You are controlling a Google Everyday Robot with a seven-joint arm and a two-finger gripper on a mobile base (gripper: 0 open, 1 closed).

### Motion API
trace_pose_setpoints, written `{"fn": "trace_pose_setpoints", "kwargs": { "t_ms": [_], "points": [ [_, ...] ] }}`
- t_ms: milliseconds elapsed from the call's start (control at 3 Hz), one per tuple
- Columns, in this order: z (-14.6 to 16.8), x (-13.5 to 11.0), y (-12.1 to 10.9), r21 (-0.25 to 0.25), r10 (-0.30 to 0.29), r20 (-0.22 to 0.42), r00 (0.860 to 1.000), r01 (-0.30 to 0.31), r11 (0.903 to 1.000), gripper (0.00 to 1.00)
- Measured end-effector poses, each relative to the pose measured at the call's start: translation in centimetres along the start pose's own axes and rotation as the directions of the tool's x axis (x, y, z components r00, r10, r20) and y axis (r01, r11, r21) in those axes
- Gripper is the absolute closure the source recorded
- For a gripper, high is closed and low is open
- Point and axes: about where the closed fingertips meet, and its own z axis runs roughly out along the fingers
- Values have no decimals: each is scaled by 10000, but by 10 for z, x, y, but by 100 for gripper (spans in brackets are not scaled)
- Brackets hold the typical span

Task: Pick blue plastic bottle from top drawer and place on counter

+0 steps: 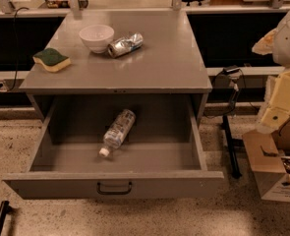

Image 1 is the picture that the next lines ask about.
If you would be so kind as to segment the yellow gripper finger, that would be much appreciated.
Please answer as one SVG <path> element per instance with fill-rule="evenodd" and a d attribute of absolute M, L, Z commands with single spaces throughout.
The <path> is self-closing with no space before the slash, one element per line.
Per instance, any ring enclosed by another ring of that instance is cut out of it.
<path fill-rule="evenodd" d="M 290 119 L 290 69 L 277 77 L 269 76 L 264 103 L 258 114 L 256 129 L 263 134 L 278 130 Z"/>

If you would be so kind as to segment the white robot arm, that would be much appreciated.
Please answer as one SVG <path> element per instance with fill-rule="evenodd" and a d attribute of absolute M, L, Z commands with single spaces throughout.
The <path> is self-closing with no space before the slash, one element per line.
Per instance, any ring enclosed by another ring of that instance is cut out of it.
<path fill-rule="evenodd" d="M 264 104 L 259 112 L 257 130 L 270 134 L 290 118 L 290 11 L 252 51 L 259 55 L 271 54 L 273 61 L 284 67 L 283 72 L 266 85 Z"/>

